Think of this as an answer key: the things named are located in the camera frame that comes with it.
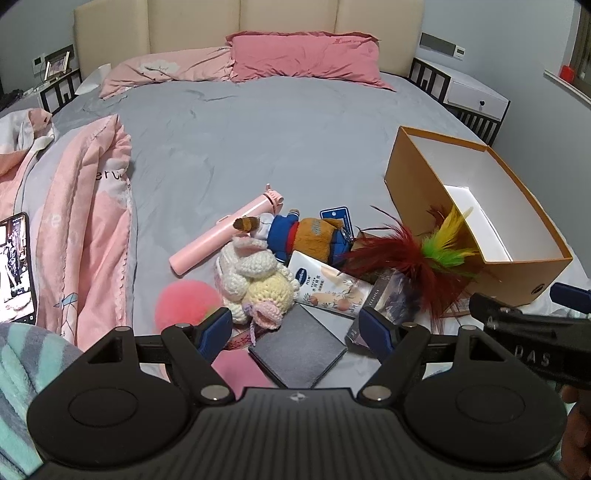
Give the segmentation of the person right hand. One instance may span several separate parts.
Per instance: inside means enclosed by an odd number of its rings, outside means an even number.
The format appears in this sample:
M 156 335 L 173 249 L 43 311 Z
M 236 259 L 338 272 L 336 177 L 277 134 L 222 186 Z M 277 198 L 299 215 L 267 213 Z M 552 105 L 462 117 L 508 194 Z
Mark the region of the person right hand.
M 562 400 L 572 404 L 561 444 L 560 470 L 569 479 L 590 478 L 590 418 L 581 411 L 581 391 L 564 386 Z

